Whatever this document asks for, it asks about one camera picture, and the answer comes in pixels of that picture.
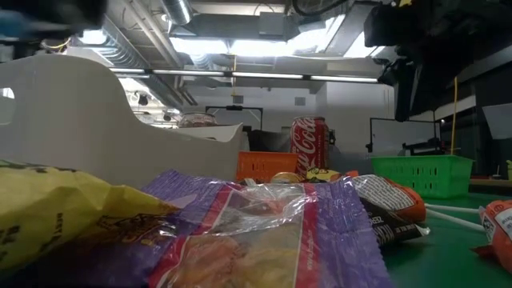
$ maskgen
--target orange plastic crate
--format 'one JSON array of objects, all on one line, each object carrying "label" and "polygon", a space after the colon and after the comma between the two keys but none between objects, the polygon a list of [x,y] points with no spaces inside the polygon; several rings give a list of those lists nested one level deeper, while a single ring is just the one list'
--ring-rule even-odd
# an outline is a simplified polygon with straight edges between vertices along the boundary
[{"label": "orange plastic crate", "polygon": [[268,183],[279,172],[295,172],[298,154],[277,152],[239,152],[237,181],[252,178]]}]

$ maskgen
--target green plastic basket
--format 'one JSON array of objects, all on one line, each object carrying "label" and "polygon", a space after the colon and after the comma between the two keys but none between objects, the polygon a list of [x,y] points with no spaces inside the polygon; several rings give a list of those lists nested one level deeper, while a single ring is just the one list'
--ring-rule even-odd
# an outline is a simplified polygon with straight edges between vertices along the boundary
[{"label": "green plastic basket", "polygon": [[452,156],[375,157],[376,175],[408,186],[425,198],[453,198],[468,193],[473,160]]}]

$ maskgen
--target black snack bag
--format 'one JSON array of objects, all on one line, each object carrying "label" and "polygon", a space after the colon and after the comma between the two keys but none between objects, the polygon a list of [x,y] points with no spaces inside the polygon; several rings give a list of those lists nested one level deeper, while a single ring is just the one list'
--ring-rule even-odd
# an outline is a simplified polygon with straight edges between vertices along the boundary
[{"label": "black snack bag", "polygon": [[374,232],[377,235],[379,246],[419,238],[428,235],[430,232],[429,228],[417,226],[364,198],[360,199],[368,213]]}]

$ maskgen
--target green table surface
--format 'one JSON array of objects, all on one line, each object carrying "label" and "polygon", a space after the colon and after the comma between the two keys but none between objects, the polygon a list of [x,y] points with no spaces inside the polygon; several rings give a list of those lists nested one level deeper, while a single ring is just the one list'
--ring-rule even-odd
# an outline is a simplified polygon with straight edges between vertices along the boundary
[{"label": "green table surface", "polygon": [[[504,197],[468,194],[465,198],[425,201],[435,205],[478,208],[498,199]],[[477,214],[439,212],[479,223]],[[426,224],[431,229],[428,236],[382,249],[397,288],[512,287],[512,274],[498,264],[480,259],[470,250],[488,243],[484,233],[431,216],[427,216]]]}]

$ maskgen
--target red soda can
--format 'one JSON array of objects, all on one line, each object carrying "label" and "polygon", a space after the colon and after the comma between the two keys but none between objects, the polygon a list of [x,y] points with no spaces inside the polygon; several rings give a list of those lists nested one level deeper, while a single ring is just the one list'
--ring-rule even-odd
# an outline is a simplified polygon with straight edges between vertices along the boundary
[{"label": "red soda can", "polygon": [[297,174],[305,177],[309,168],[328,168],[329,127],[323,117],[294,119],[290,140],[291,153],[298,154]]}]

